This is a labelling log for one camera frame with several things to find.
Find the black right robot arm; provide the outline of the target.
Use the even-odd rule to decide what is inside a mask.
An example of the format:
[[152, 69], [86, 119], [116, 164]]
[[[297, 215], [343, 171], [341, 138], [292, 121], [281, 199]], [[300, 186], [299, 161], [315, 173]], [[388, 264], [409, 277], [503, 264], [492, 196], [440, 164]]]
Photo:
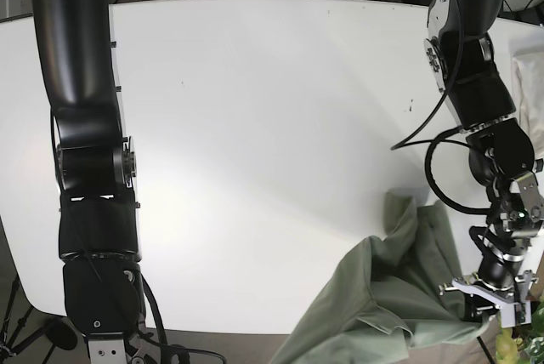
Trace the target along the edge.
[[93, 362], [148, 362], [134, 182], [113, 67], [110, 0], [32, 0], [59, 186], [65, 312]]

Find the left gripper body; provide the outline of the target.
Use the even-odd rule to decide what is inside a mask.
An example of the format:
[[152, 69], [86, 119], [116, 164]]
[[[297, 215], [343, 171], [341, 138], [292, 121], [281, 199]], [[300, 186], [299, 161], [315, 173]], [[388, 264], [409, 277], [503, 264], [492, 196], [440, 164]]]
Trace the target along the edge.
[[542, 231], [543, 220], [532, 219], [526, 211], [479, 211], [484, 226], [472, 228], [472, 240], [482, 260], [474, 281], [495, 290], [508, 291], [529, 252], [531, 240]]

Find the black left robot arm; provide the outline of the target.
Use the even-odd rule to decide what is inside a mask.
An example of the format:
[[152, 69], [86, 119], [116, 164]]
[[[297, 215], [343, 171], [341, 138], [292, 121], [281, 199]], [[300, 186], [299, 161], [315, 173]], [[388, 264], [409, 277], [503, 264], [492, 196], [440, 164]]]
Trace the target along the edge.
[[[449, 208], [482, 215], [469, 234], [482, 254], [470, 278], [455, 278], [450, 289], [499, 314], [508, 327], [532, 320], [529, 290], [536, 275], [523, 270], [530, 242], [543, 229], [543, 198], [536, 175], [542, 163], [529, 136], [514, 118], [515, 105], [495, 63], [489, 30], [502, 0], [432, 0], [425, 51], [441, 97], [456, 126], [428, 146], [424, 172], [432, 192]], [[465, 134], [472, 176], [490, 205], [471, 208], [450, 199], [437, 185], [432, 160], [438, 145]]]

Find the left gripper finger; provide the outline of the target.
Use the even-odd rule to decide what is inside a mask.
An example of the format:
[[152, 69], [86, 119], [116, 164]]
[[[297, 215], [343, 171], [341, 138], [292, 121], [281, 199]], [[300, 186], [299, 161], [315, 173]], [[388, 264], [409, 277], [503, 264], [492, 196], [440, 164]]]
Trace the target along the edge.
[[529, 293], [538, 278], [531, 270], [526, 270], [514, 279], [511, 289], [506, 291], [497, 302], [502, 328], [513, 328], [531, 324], [531, 301]]
[[439, 284], [439, 295], [447, 292], [461, 292], [466, 295], [474, 314], [501, 316], [502, 322], [511, 321], [511, 295], [509, 291], [500, 291], [488, 287], [482, 281], [471, 281], [464, 277], [453, 278], [448, 283]]

